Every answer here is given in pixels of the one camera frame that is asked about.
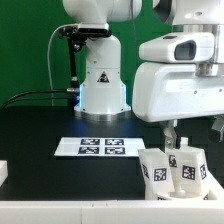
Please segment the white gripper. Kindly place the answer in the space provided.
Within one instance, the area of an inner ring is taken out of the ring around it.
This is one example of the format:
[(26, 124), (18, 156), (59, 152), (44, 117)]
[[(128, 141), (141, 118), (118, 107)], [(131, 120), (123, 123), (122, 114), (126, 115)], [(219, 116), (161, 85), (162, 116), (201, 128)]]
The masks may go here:
[[(224, 77), (198, 77), (195, 73), (194, 64), (150, 62), (136, 71), (133, 112), (146, 122), (162, 121), (169, 149), (177, 147), (177, 119), (224, 114)], [(224, 115), (215, 117), (209, 139), (224, 141)]]

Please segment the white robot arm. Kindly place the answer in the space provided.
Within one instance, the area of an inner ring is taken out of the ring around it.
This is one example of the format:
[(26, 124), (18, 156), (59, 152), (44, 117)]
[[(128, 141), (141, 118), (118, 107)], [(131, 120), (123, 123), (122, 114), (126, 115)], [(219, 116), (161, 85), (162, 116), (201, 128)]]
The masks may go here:
[(140, 45), (144, 62), (131, 105), (120, 78), (121, 44), (109, 24), (138, 16), (142, 0), (63, 0), (63, 7), (76, 20), (74, 48), (87, 46), (77, 112), (102, 118), (132, 111), (146, 122), (163, 121), (170, 147), (177, 120), (214, 116), (210, 136), (224, 140), (224, 0), (152, 0), (153, 12), (174, 31)]

